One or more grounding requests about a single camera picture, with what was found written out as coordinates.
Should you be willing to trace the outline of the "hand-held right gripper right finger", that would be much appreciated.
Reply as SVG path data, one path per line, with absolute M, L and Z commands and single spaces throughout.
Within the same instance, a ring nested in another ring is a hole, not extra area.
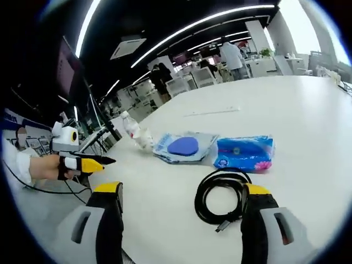
M 310 263 L 306 227 L 264 187 L 246 183 L 242 196 L 242 263 Z

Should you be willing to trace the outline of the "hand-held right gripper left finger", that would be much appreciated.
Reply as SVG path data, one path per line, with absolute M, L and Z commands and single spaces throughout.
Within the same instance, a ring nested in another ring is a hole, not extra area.
M 101 184 L 59 224 L 65 263 L 122 263 L 123 183 Z

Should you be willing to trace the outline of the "person's left hand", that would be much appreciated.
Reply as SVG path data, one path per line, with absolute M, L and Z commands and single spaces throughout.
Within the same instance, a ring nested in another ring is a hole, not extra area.
M 59 155 L 48 155 L 44 157 L 31 157 L 29 173 L 32 179 L 58 180 L 59 178 Z

